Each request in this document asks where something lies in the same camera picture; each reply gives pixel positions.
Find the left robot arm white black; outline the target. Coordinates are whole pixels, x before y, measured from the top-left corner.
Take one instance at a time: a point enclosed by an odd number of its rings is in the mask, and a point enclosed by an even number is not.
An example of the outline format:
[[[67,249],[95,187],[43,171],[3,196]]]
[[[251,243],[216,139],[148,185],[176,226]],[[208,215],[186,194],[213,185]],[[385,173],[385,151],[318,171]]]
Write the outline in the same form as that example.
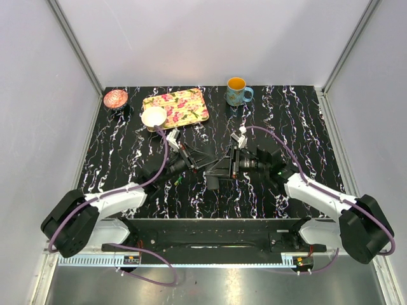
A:
[[[79,189],[67,192],[41,224],[49,239],[48,251],[65,258],[78,254],[94,235],[98,222],[142,207],[168,180],[188,170],[199,172],[215,162],[210,151],[182,144],[177,152],[170,153],[167,147],[161,161],[154,158],[145,162],[134,182],[95,194],[83,194]]]

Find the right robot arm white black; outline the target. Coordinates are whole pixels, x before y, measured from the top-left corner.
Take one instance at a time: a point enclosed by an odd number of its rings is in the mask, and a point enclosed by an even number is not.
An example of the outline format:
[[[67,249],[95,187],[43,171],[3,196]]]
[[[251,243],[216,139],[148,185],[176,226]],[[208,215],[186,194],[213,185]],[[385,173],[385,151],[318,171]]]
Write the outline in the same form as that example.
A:
[[[289,236],[295,251],[302,252],[310,245],[342,248],[355,261],[368,264],[394,241],[394,232],[376,199],[369,195],[356,198],[312,180],[288,165],[278,147],[257,148],[256,152],[231,147],[207,167],[208,188],[218,189],[220,179],[237,179],[244,172],[262,175],[275,192],[302,201],[331,219],[297,224]]]

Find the floral rectangular tray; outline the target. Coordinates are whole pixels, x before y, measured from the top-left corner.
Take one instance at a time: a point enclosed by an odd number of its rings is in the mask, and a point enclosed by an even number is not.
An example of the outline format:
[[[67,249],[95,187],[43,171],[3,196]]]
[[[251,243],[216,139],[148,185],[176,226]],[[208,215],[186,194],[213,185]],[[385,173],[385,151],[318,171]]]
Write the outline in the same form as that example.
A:
[[[209,111],[199,88],[146,97],[142,105],[144,110],[150,107],[166,110],[167,120],[162,126],[164,130],[202,123],[209,119]]]

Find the green yellow battery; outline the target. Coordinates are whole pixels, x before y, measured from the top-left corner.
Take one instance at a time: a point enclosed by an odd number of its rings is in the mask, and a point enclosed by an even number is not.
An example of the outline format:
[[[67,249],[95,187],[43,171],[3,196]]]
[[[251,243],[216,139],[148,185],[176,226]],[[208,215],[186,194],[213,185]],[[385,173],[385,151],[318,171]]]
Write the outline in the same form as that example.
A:
[[[182,181],[182,177],[179,177],[175,182],[174,182],[174,185],[175,186],[177,186],[178,184],[180,184],[181,183],[181,181]]]

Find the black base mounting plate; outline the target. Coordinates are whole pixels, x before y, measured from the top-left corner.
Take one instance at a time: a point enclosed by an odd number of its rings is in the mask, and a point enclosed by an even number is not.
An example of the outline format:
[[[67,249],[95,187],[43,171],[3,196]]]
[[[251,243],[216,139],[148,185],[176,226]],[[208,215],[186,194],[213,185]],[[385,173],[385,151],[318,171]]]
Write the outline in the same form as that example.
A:
[[[231,256],[246,249],[262,256],[327,250],[325,245],[310,244],[300,237],[303,219],[125,219],[124,223],[129,236],[123,242],[103,244],[102,251],[138,247],[164,253],[174,249],[185,256],[195,249],[201,255],[210,250],[212,255]]]

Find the small white bowl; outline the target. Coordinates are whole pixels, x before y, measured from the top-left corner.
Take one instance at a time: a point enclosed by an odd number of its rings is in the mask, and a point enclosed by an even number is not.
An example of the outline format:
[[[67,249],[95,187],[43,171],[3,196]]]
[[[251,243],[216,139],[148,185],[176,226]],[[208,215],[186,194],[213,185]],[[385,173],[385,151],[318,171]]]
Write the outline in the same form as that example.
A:
[[[167,120],[165,109],[154,106],[147,108],[141,115],[141,121],[148,128],[162,127]]]

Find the red patterned bowl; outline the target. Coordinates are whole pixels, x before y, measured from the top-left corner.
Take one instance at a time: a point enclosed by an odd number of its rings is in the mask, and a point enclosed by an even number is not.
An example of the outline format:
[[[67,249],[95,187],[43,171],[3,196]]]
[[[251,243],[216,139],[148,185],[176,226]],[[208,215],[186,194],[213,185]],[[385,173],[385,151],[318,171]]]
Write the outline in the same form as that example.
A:
[[[127,104],[128,93],[125,90],[111,90],[103,98],[103,103],[108,109],[121,109]]]

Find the blue mug orange inside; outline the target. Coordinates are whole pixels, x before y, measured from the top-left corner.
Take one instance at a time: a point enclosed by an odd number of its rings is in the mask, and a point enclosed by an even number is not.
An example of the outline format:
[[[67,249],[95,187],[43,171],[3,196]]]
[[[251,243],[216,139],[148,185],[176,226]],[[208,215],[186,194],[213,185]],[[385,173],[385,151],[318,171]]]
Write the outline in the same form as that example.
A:
[[[246,86],[246,82],[239,77],[228,80],[226,89],[226,102],[228,105],[238,107],[251,102],[254,97],[254,90]]]

